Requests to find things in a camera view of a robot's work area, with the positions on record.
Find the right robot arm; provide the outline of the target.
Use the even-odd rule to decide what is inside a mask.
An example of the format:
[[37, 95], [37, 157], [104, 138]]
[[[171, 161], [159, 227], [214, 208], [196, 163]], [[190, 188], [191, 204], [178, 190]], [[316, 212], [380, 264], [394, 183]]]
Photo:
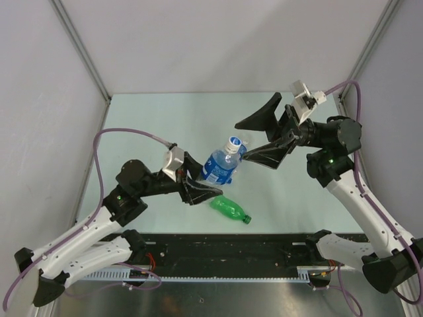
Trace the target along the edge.
[[364, 184], [350, 156], [361, 147], [362, 127], [344, 116], [325, 123], [309, 116], [326, 101], [326, 95], [299, 93], [275, 115], [282, 95], [272, 98], [254, 114], [235, 124], [236, 129], [263, 131], [268, 144], [249, 150], [243, 160], [277, 169], [296, 147], [314, 147], [308, 154], [307, 173], [331, 193], [359, 224], [368, 242], [354, 242], [329, 230], [320, 230], [306, 241], [305, 258], [313, 265], [334, 260], [361, 271], [380, 293], [389, 293], [422, 269], [422, 239], [405, 230]]

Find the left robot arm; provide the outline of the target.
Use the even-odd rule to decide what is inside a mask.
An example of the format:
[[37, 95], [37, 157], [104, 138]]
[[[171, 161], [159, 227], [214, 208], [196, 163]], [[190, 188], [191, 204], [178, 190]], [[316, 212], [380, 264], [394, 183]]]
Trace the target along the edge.
[[145, 197], [178, 193], [182, 202], [198, 205], [222, 195], [220, 189], [197, 181], [201, 171], [202, 166], [178, 147], [166, 153], [158, 172], [151, 172], [140, 160], [126, 162], [116, 176], [117, 186], [81, 223], [43, 248], [15, 253], [19, 271], [38, 274], [30, 304], [45, 306], [74, 282], [110, 265], [142, 262], [147, 245], [135, 229], [124, 230], [108, 244], [95, 243], [138, 218], [147, 209]]

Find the blue label bottle white cap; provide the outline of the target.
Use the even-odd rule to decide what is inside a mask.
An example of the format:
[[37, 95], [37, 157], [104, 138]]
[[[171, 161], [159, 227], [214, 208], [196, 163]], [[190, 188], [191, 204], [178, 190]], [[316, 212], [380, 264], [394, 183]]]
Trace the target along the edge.
[[237, 136], [231, 136], [226, 144], [215, 150], [202, 167], [203, 180], [214, 185], [230, 184], [247, 148]]

